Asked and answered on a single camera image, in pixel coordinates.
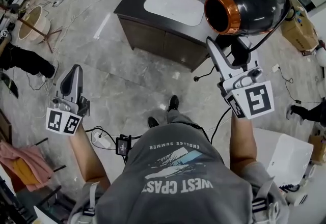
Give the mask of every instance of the pink cloth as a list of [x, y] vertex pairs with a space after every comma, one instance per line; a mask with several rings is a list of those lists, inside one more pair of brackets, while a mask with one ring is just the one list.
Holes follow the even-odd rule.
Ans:
[[47, 185], [48, 179], [52, 176], [53, 170], [43, 159], [37, 146], [26, 148], [14, 148], [6, 142], [0, 143], [0, 162], [7, 166], [12, 172], [14, 171], [13, 162], [22, 158], [31, 168], [32, 173], [40, 184], [27, 185], [29, 191], [42, 188]]

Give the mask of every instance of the power strip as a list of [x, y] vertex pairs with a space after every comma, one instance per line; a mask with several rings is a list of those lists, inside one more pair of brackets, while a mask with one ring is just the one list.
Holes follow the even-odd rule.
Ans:
[[95, 141], [102, 144], [104, 148], [109, 149], [111, 147], [111, 143], [107, 139], [105, 139], [105, 137], [99, 137], [99, 136], [100, 136], [99, 132], [96, 132], [94, 134]]

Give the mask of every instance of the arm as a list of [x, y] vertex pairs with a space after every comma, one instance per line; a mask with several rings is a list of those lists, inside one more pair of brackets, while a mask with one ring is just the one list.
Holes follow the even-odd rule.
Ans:
[[0, 57], [1, 57], [2, 53], [4, 52], [4, 50], [5, 50], [5, 47], [10, 42], [10, 40], [11, 40], [11, 36], [10, 36], [10, 34], [8, 34], [8, 36], [5, 37], [4, 40], [2, 41], [2, 43], [0, 44]]
[[108, 189], [110, 181], [81, 123], [76, 134], [69, 139], [83, 179], [86, 182], [99, 181], [104, 190]]
[[230, 140], [230, 169], [237, 175], [251, 162], [256, 161], [257, 147], [250, 120], [238, 119], [232, 113]]

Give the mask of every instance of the countertop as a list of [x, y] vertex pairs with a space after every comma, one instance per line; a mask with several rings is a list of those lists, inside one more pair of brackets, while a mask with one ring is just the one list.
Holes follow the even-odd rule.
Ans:
[[146, 11], [144, 9], [145, 1], [146, 0], [122, 0], [115, 9], [114, 13], [121, 18], [162, 29], [203, 46], [206, 45], [206, 38], [208, 36], [214, 39], [218, 35], [209, 26], [205, 15], [203, 15], [199, 25], [188, 26], [181, 22]]

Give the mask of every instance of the bucket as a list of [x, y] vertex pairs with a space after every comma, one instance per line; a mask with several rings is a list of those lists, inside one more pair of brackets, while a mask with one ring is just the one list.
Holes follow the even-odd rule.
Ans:
[[[51, 23], [45, 17], [42, 6], [33, 8], [24, 20], [44, 34], [48, 34], [50, 31]], [[38, 44], [44, 39], [41, 34], [32, 30], [30, 27], [26, 26], [23, 23], [20, 26], [18, 38], [20, 40], [27, 38], [34, 44]]]

